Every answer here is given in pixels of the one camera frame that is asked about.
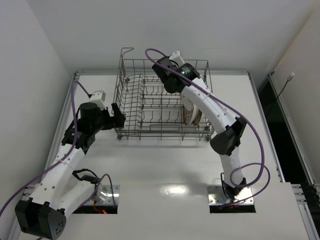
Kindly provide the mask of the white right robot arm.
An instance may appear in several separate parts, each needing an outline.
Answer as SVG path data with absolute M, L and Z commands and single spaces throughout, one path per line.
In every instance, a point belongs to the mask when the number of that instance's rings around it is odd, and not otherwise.
M 210 121 L 216 132 L 216 136 L 210 140 L 210 146 L 220 156 L 225 195 L 233 200 L 243 189 L 242 185 L 247 183 L 240 170 L 238 149 L 247 125 L 245 120 L 210 98 L 212 92 L 191 64 L 184 63 L 177 67 L 164 56 L 152 66 L 152 70 L 167 92 L 182 94 Z

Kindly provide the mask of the floral plate with orange rim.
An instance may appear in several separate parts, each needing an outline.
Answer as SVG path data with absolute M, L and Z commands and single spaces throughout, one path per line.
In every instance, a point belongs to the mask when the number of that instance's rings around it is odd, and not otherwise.
M 188 110 L 185 108 L 185 106 L 182 106 L 182 119 L 183 119 L 183 124 L 185 126 L 188 125 Z

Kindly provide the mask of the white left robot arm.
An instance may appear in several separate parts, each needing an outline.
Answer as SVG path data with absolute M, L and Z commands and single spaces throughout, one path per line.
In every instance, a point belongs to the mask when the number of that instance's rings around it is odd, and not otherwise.
M 85 175 L 68 192 L 64 192 L 75 167 L 87 154 L 98 132 L 124 126 L 126 117 L 117 103 L 108 108 L 95 102 L 79 106 L 80 118 L 69 125 L 53 164 L 27 200 L 20 200 L 15 214 L 23 233 L 56 240 L 66 226 L 67 219 L 96 192 L 101 179 Z

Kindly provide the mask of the white plate with sunburst pattern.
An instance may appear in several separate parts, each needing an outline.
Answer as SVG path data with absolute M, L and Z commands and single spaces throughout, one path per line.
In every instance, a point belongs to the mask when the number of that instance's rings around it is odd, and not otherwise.
M 194 121 L 198 110 L 195 107 L 194 103 L 191 100 L 189 100 L 187 97 L 185 97 L 184 95 L 181 94 L 180 99 L 181 99 L 182 105 L 184 105 L 185 108 L 188 110 L 187 123 L 188 123 L 188 125 L 190 125 Z

